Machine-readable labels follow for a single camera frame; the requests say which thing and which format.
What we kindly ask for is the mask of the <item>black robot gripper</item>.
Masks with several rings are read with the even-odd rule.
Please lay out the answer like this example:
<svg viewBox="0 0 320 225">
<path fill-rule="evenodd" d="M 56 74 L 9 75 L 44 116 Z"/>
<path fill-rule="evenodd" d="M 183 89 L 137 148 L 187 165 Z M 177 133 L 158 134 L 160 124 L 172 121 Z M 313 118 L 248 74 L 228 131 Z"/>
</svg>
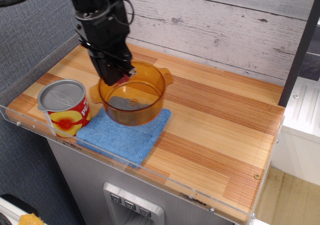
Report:
<svg viewBox="0 0 320 225">
<path fill-rule="evenodd" d="M 100 10 L 75 11 L 74 15 L 80 22 L 76 29 L 80 43 L 89 49 L 91 62 L 105 84 L 112 86 L 123 79 L 124 74 L 129 78 L 137 74 L 126 45 L 130 28 L 122 0 L 107 1 Z M 110 59 L 115 60 L 121 71 Z"/>
</svg>

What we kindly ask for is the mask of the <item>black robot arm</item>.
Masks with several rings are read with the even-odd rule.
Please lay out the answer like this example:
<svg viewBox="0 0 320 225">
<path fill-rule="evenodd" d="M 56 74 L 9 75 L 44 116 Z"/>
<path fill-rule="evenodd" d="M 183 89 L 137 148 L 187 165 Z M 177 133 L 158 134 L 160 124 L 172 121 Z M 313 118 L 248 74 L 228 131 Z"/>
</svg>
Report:
<svg viewBox="0 0 320 225">
<path fill-rule="evenodd" d="M 129 0 L 71 0 L 79 41 L 88 50 L 99 77 L 112 86 L 136 73 L 126 45 L 130 34 L 125 3 Z"/>
</svg>

